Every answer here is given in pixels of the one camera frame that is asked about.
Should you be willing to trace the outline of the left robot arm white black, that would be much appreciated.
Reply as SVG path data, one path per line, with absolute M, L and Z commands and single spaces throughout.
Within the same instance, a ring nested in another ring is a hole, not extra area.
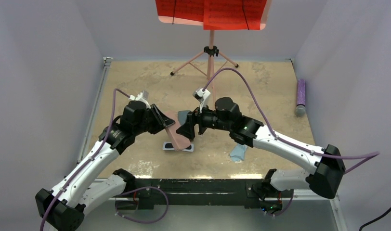
M 131 196 L 135 190 L 135 177 L 123 169 L 94 187 L 91 184 L 135 142 L 138 135 L 157 134 L 174 124 L 175 121 L 159 111 L 155 104 L 129 102 L 122 115 L 111 117 L 110 125 L 70 174 L 52 189 L 41 189 L 36 194 L 38 212 L 42 217 L 40 230 L 48 222 L 58 231 L 75 231 L 91 211 L 111 197 Z

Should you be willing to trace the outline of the grey glasses case green lining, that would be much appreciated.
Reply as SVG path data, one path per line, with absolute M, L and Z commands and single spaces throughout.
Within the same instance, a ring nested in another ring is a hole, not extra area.
M 190 112 L 190 110 L 181 110 L 181 111 L 178 111 L 178 121 L 180 123 L 180 125 L 184 125 L 186 123 L 186 120 L 187 120 L 187 114 Z

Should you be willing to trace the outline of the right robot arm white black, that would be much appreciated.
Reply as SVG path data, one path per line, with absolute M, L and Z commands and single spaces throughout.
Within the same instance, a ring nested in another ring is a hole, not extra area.
M 228 131 L 231 139 L 238 144 L 269 151 L 300 166 L 300 169 L 277 169 L 268 173 L 261 186 L 266 195 L 273 196 L 279 191 L 291 189 L 310 189 L 321 197 L 335 198 L 346 170 L 336 146 L 329 144 L 323 148 L 282 134 L 276 137 L 261 121 L 242 115 L 238 104 L 229 97 L 219 98 L 214 110 L 198 107 L 190 111 L 185 123 L 176 132 L 193 140 L 195 125 L 199 127 L 199 134 L 208 128 Z

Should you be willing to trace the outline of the pink glasses case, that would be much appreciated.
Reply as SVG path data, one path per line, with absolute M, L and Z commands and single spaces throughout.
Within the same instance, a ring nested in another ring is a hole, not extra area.
M 166 132 L 173 149 L 175 151 L 182 151 L 191 146 L 191 142 L 188 138 L 176 132 L 176 130 L 181 126 L 178 120 L 178 113 L 173 111 L 167 111 L 165 115 L 174 121 L 173 125 L 166 128 Z

